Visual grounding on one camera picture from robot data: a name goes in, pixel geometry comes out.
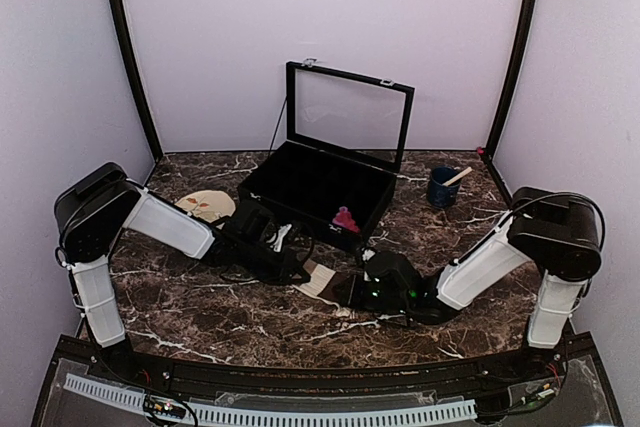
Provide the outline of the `beige brown striped sock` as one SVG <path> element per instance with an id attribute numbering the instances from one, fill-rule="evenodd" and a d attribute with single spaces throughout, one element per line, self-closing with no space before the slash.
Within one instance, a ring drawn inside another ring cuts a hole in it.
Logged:
<path id="1" fill-rule="evenodd" d="M 320 300 L 329 305 L 337 307 L 346 305 L 346 300 L 340 299 L 333 289 L 339 284 L 348 281 L 350 275 L 336 272 L 314 260 L 307 260 L 303 268 L 310 275 L 310 281 L 294 285 L 296 290 L 307 297 Z"/>

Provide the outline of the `maroon purple striped sock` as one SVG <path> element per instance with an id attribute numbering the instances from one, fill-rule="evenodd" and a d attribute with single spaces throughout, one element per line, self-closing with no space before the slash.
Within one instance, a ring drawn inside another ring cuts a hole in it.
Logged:
<path id="1" fill-rule="evenodd" d="M 354 233 L 360 233 L 361 230 L 354 220 L 351 212 L 346 206 L 341 206 L 332 219 L 332 224 Z"/>

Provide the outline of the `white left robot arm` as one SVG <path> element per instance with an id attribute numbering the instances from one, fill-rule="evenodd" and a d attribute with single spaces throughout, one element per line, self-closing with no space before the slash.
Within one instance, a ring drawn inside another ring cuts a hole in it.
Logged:
<path id="1" fill-rule="evenodd" d="M 306 283 L 308 252 L 293 243 L 296 221 L 281 222 L 253 199 L 230 211 L 202 214 L 179 206 L 132 180 L 108 162 L 63 191 L 55 200 L 55 256 L 70 277 L 74 301 L 92 339 L 103 349 L 101 364 L 120 383 L 141 374 L 140 359 L 127 340 L 111 261 L 122 239 L 137 236 L 204 265 L 234 264 L 272 285 Z"/>

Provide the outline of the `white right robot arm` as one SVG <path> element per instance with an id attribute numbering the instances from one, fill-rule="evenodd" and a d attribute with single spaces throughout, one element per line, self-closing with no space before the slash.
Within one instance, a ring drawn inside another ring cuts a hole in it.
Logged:
<path id="1" fill-rule="evenodd" d="M 367 249 L 361 256 L 362 273 L 332 279 L 328 293 L 354 310 L 439 325 L 532 262 L 541 272 L 541 286 L 526 346 L 510 360 L 511 373 L 530 381 L 547 367 L 548 350 L 560 342 L 565 323 L 601 268 L 605 235 L 603 212 L 590 198 L 522 187 L 496 225 L 436 274 L 422 276 L 402 254 Z"/>

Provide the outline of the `beige cloth hat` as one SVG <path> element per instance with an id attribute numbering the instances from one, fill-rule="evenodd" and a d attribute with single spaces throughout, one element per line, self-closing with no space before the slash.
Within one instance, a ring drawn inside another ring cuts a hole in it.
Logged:
<path id="1" fill-rule="evenodd" d="M 206 222 L 214 222 L 221 217 L 232 216 L 236 210 L 233 199 L 220 190 L 201 190 L 179 199 L 175 206 L 188 215 Z"/>

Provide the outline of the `dark blue mug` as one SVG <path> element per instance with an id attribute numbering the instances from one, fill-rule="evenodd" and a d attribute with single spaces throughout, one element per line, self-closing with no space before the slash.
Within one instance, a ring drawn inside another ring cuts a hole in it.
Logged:
<path id="1" fill-rule="evenodd" d="M 427 200 L 436 208 L 445 209 L 455 204 L 461 181 L 451 185 L 445 183 L 455 177 L 458 171 L 448 166 L 440 166 L 431 170 L 427 186 Z"/>

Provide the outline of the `wooden stick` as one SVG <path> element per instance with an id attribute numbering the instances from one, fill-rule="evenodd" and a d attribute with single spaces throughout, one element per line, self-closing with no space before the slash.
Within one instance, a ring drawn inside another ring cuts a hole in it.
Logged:
<path id="1" fill-rule="evenodd" d="M 454 175 L 450 179 L 448 179 L 442 185 L 446 186 L 446 187 L 449 187 L 449 186 L 453 185 L 454 183 L 460 181 L 462 178 L 464 178 L 466 175 L 468 175 L 472 171 L 473 171 L 472 167 L 467 167 L 464 170 L 458 172 L 456 175 Z"/>

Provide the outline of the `black display case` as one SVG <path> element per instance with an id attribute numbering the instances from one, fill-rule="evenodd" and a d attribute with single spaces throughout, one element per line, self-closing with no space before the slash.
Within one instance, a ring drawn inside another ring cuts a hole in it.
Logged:
<path id="1" fill-rule="evenodd" d="M 386 212 L 403 160 L 415 90 L 390 79 L 289 61 L 286 138 L 238 187 L 317 241 L 363 247 Z M 332 224 L 341 206 L 361 232 Z"/>

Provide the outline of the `black front frame rail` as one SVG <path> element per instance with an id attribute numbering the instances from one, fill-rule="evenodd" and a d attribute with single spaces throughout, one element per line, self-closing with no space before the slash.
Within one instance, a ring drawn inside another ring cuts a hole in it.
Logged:
<path id="1" fill-rule="evenodd" d="M 312 358 L 307 368 L 256 367 L 222 361 L 186 347 L 164 347 L 161 354 L 139 348 L 127 355 L 133 371 L 129 385 L 171 394 L 181 400 L 189 396 L 210 398 L 218 392 L 273 396 L 373 396 L 434 391 L 439 397 L 462 396 L 504 402 L 507 390 L 520 384 L 582 374 L 602 383 L 605 376 L 595 343 L 588 333 L 570 335 L 562 341 L 560 358 L 545 361 L 527 357 L 523 350 L 441 362 L 412 363 L 384 367 L 345 367 Z"/>

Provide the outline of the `black left corner post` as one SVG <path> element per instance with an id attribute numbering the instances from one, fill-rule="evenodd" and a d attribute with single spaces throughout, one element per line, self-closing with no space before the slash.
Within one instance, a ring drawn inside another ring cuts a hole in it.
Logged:
<path id="1" fill-rule="evenodd" d="M 164 152 L 145 94 L 136 54 L 134 52 L 134 45 L 128 25 L 127 14 L 125 12 L 124 0 L 108 1 L 120 55 L 124 65 L 138 119 L 140 121 L 152 158 L 154 162 L 157 163 L 163 158 Z"/>

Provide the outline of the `black corner post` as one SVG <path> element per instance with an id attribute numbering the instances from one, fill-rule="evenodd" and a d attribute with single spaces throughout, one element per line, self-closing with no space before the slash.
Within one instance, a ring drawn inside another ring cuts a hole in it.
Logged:
<path id="1" fill-rule="evenodd" d="M 525 56 L 531 24 L 534 16 L 535 4 L 536 0 L 521 0 L 514 41 L 502 90 L 499 96 L 489 136 L 484 147 L 484 158 L 487 163 L 493 161 L 504 128 L 506 126 Z"/>
<path id="2" fill-rule="evenodd" d="M 134 52 L 134 45 L 128 25 L 127 14 L 125 12 L 124 0 L 108 1 L 120 55 L 124 65 L 138 119 L 140 121 L 152 158 L 154 162 L 157 163 L 163 158 L 164 152 L 145 94 L 136 54 Z"/>

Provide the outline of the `black right corner post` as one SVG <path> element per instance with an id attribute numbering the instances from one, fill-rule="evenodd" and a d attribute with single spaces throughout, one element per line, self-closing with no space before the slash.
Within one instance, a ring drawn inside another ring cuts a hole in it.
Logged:
<path id="1" fill-rule="evenodd" d="M 506 126 L 525 56 L 531 24 L 534 16 L 535 4 L 536 0 L 521 0 L 514 41 L 502 90 L 499 96 L 489 136 L 484 147 L 484 158 L 487 163 L 493 161 L 504 128 Z"/>

